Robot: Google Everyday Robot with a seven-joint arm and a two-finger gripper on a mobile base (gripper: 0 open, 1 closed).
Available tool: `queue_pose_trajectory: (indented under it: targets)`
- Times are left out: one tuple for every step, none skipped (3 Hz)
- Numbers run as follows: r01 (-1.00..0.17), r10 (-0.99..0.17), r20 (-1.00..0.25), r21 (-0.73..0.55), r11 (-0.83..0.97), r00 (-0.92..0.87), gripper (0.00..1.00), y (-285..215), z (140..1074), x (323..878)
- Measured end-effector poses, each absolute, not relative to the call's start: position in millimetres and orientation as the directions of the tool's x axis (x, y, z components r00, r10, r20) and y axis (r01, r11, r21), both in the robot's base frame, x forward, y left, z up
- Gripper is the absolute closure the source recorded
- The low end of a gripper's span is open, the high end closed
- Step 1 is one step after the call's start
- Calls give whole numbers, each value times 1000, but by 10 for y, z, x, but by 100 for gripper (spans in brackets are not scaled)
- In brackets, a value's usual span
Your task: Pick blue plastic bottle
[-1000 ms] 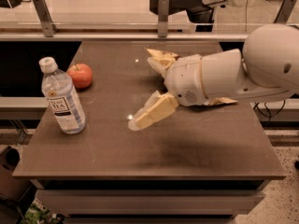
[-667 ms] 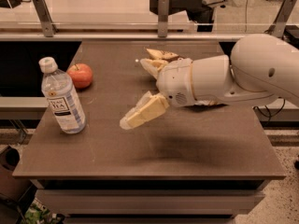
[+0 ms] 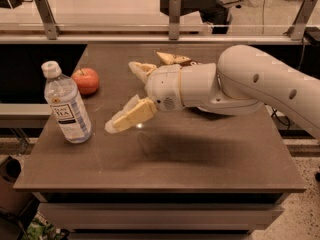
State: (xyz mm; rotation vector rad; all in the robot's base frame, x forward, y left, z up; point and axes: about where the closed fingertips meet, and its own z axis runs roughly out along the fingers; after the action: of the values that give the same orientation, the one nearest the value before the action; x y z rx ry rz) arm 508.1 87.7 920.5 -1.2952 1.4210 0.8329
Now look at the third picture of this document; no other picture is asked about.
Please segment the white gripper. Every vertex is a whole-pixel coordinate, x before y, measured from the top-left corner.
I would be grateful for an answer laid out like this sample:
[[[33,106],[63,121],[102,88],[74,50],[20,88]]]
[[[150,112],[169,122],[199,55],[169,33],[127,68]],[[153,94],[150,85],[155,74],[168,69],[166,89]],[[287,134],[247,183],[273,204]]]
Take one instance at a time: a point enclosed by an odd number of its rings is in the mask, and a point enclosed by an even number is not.
[[[125,131],[153,118],[157,109],[164,112],[183,109],[179,93],[180,65],[157,68],[154,64],[133,61],[128,66],[138,79],[146,83],[145,91],[149,98],[133,96],[123,109],[105,124],[105,130],[110,134]]]

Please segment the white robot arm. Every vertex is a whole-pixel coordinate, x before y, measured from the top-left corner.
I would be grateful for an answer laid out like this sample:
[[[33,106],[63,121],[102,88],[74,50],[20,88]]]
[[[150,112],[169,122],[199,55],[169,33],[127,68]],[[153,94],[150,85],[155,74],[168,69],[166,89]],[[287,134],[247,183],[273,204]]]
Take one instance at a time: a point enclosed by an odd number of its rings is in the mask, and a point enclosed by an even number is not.
[[[320,80],[251,46],[235,45],[216,63],[159,53],[161,66],[130,62],[146,96],[132,97],[106,124],[111,134],[151,119],[156,112],[197,107],[222,115],[242,115],[267,104],[320,139]]]

